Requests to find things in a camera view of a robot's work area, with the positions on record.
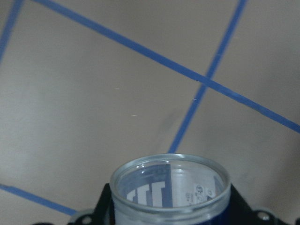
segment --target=blue line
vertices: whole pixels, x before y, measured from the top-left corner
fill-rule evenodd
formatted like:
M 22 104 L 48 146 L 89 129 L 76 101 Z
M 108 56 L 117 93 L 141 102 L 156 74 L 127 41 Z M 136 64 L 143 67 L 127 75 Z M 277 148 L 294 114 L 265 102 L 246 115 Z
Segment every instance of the blue line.
M 217 52 L 215 53 L 214 59 L 208 69 L 208 72 L 206 73 L 206 77 L 209 79 L 212 79 L 217 68 L 218 65 L 220 64 L 220 61 L 224 55 L 224 52 L 230 42 L 230 39 L 234 33 L 235 28 L 237 27 L 237 24 L 239 22 L 239 19 L 241 17 L 242 11 L 245 8 L 247 0 L 240 0 L 234 14 L 233 17 L 231 19 L 231 22 L 228 25 L 228 28 L 224 34 L 224 37 L 221 41 L 221 44 L 217 50 Z M 171 146 L 170 149 L 168 151 L 168 153 L 175 153 L 178 149 L 178 146 L 180 145 L 182 138 L 192 120 L 192 118 L 195 115 L 195 112 L 197 110 L 197 108 L 199 107 L 203 96 L 206 92 L 207 86 L 205 84 L 202 84 L 201 87 L 199 88 L 198 92 L 196 93 L 195 97 L 194 97 L 194 101 L 192 102 Z
M 188 69 L 188 68 L 186 68 L 186 67 L 184 67 L 162 55 L 159 55 L 158 53 L 112 31 L 100 24 L 97 24 L 96 22 L 94 22 L 82 15 L 79 15 L 76 12 L 73 12 L 72 10 L 70 10 L 68 8 L 65 8 L 51 0 L 33 0 L 33 1 L 41 3 L 44 6 L 52 9 L 53 11 L 60 13 L 61 15 L 66 16 L 66 17 L 70 18 L 71 20 L 74 20 L 74 21 L 80 23 L 81 25 L 91 28 L 92 30 L 106 36 L 107 38 L 110 38 L 124 46 L 127 46 L 128 48 L 130 48 L 144 56 L 147 56 L 147 57 L 153 59 L 154 61 L 156 61 L 156 62 L 158 62 L 158 63 L 160 63 L 160 64 L 162 64 L 162 65 L 164 65 L 186 77 L 189 77 L 195 81 L 199 81 L 202 84 L 206 85 L 207 87 L 210 87 L 213 90 L 230 97 L 231 99 L 234 99 L 246 106 L 249 106 L 250 108 L 257 110 L 259 113 L 269 117 L 270 119 L 300 133 L 300 125 L 298 125 L 298 124 L 284 118 L 283 116 L 253 102 L 252 100 L 230 90 L 229 88 L 226 88 L 225 86 L 223 86 L 215 81 L 212 81 L 211 79 L 209 79 L 201 74 L 196 73 L 195 71 L 193 71 L 191 69 Z
M 51 202 L 47 199 L 44 199 L 44 198 L 39 197 L 37 195 L 34 195 L 34 194 L 29 193 L 29 192 L 23 191 L 23 190 L 18 189 L 16 187 L 5 186 L 5 185 L 0 184 L 0 189 L 2 189 L 4 191 L 7 191 L 9 193 L 12 193 L 14 195 L 17 195 L 19 197 L 25 198 L 29 201 L 38 203 L 38 204 L 43 205 L 45 207 L 48 207 L 50 209 L 56 210 L 58 212 L 70 215 L 70 216 L 74 215 L 77 212 L 76 210 L 73 210 L 73 209 L 68 208 L 66 206 L 63 206 L 63 205 L 59 205 L 59 204 L 54 203 L 54 202 Z
M 9 16 L 7 18 L 5 27 L 2 31 L 2 34 L 0 37 L 0 63 L 2 62 L 2 58 L 4 55 L 5 49 L 7 47 L 10 34 L 13 30 L 13 27 L 15 25 L 17 17 L 21 11 L 23 2 L 24 2 L 24 0 L 15 0 L 14 4 L 10 10 Z

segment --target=transparent container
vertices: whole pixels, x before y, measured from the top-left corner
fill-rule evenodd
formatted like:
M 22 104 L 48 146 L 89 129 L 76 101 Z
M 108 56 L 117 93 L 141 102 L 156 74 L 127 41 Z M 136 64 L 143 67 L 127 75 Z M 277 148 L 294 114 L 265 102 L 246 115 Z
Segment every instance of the transparent container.
M 225 225 L 227 171 L 199 156 L 160 154 L 128 162 L 111 177 L 116 225 Z

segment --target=black mechanical part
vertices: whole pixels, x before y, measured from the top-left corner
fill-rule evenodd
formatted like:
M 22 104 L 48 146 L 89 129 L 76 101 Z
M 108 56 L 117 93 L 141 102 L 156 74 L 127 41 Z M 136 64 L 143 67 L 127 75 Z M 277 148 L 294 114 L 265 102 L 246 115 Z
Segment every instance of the black mechanical part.
M 114 225 L 114 207 L 109 184 L 105 184 L 93 213 L 80 215 L 67 225 Z M 253 211 L 236 188 L 231 185 L 229 225 L 289 225 L 264 210 Z M 53 225 L 38 223 L 34 225 Z M 295 225 L 300 225 L 300 218 Z

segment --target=floor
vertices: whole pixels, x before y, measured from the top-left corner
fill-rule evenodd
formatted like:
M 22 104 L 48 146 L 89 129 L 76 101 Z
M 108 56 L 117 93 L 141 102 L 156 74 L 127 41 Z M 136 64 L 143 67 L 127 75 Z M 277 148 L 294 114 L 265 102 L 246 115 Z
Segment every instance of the floor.
M 299 21 L 296 0 L 0 0 L 0 223 L 65 225 L 121 164 L 177 152 L 293 224 Z

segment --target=container rim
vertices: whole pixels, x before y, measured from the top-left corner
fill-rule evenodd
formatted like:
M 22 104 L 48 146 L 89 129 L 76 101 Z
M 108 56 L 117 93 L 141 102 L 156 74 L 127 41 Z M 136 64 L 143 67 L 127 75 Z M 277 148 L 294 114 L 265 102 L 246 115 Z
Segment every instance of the container rim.
M 225 188 L 218 196 L 216 196 L 215 198 L 210 199 L 206 202 L 203 202 L 200 204 L 195 204 L 195 205 L 190 205 L 190 206 L 182 206 L 182 207 L 174 207 L 174 208 L 161 208 L 161 207 L 153 207 L 153 206 L 137 204 L 135 202 L 127 200 L 126 198 L 124 198 L 123 196 L 121 196 L 119 194 L 119 192 L 116 188 L 116 184 L 117 184 L 120 176 L 123 175 L 126 171 L 128 171 L 140 164 L 145 164 L 145 163 L 149 163 L 149 162 L 153 162 L 153 161 L 162 161 L 162 160 L 190 161 L 190 162 L 205 165 L 220 175 Z M 176 212 L 183 212 L 183 211 L 192 212 L 192 211 L 204 208 L 206 206 L 213 205 L 214 203 L 220 201 L 228 194 L 228 192 L 230 191 L 230 187 L 231 187 L 231 182 L 230 182 L 229 173 L 219 163 L 217 163 L 213 160 L 210 160 L 208 158 L 200 157 L 200 156 L 189 155 L 189 154 L 172 154 L 172 153 L 145 156 L 145 157 L 134 159 L 130 162 L 127 162 L 115 170 L 115 172 L 112 174 L 111 180 L 110 180 L 110 188 L 112 191 L 112 196 L 115 199 L 117 199 L 118 201 L 122 202 L 123 204 L 125 204 L 131 208 L 145 211 L 148 213 L 157 213 L 157 212 L 176 213 Z

